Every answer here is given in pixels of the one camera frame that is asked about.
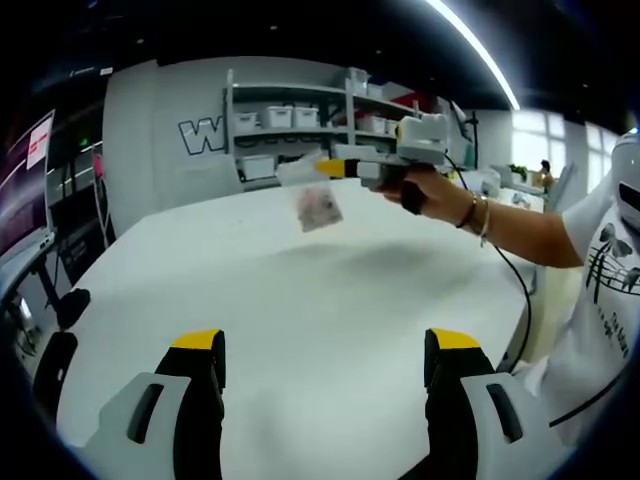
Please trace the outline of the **person's right hand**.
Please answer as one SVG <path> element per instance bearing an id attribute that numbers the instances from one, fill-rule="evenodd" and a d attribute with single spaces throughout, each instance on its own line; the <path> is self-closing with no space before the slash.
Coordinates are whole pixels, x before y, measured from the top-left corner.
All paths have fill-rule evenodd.
<path id="1" fill-rule="evenodd" d="M 401 186 L 406 184 L 413 184 L 421 190 L 426 197 L 421 206 L 421 214 L 431 219 L 449 223 L 456 228 L 469 228 L 477 215 L 484 213 L 481 199 L 458 187 L 428 165 L 409 170 L 404 181 L 397 186 L 380 187 L 373 189 L 373 192 L 400 205 Z"/>

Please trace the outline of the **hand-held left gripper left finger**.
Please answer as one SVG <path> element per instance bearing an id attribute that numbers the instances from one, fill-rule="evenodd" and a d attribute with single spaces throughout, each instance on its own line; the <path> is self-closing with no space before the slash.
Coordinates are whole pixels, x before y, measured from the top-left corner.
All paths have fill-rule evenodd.
<path id="1" fill-rule="evenodd" d="M 220 329 L 184 334 L 152 373 L 100 410 L 92 471 L 100 479 L 220 479 L 226 383 Z"/>

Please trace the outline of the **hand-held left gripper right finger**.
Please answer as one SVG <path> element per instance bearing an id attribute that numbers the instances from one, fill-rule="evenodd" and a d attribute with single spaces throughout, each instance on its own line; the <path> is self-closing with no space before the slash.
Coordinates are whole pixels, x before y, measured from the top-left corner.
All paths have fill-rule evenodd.
<path id="1" fill-rule="evenodd" d="M 431 478 L 547 479 L 562 462 L 539 399 L 496 372 L 472 337 L 428 329 L 424 385 Z"/>

